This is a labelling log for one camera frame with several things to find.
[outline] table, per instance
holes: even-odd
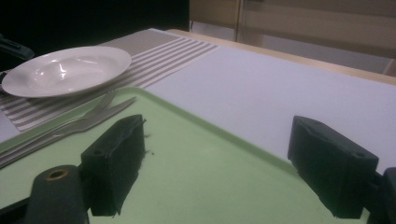
[[[142,86],[164,100],[283,159],[292,118],[300,115],[324,122],[372,151],[380,158],[379,173],[395,166],[396,78],[177,30],[151,32],[160,34],[160,42],[182,38],[209,48]],[[145,41],[150,42],[140,38],[139,45]],[[4,114],[0,119],[1,140],[18,133]]]

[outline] tray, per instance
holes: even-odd
[[[118,119],[142,114],[148,151],[121,215],[91,223],[366,223],[339,219],[287,162],[137,88],[117,91],[115,102],[137,101],[114,118],[71,135],[0,170],[0,207],[30,194],[36,175],[80,154]],[[0,144],[5,149],[34,133],[78,117],[100,99]]]

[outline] striped cloth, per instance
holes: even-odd
[[[0,109],[23,132],[84,104],[106,91],[124,86],[147,86],[204,57],[218,46],[157,30],[145,30],[102,44],[124,49],[132,56],[130,67],[105,86],[79,96],[27,99],[0,92]]]

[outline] table runner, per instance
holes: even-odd
[[[111,89],[123,86],[146,88],[218,47],[153,29],[114,39],[101,46],[124,49],[132,56],[130,67],[105,86],[79,96],[39,99],[0,92],[0,109],[23,132]]]

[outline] fork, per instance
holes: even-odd
[[[47,130],[47,131],[45,131],[43,133],[35,135],[34,137],[29,138],[29,139],[17,144],[15,147],[28,146],[29,144],[33,143],[34,141],[40,139],[41,137],[43,137],[43,136],[45,136],[47,134],[54,133],[54,132],[56,132],[56,131],[58,131],[58,130],[66,127],[66,126],[69,126],[69,125],[71,125],[73,123],[76,123],[76,122],[78,122],[80,120],[87,119],[87,118],[89,118],[90,116],[92,116],[94,114],[97,114],[97,113],[99,113],[101,111],[106,110],[108,108],[108,106],[110,105],[110,103],[113,101],[115,95],[116,95],[115,91],[108,91],[105,94],[105,96],[102,98],[102,100],[99,102],[99,104],[96,105],[91,110],[87,111],[83,116],[81,116],[79,118],[76,118],[76,119],[70,119],[67,122],[61,123],[58,126],[55,126],[55,127],[51,128],[51,129],[49,129],[49,130]]]

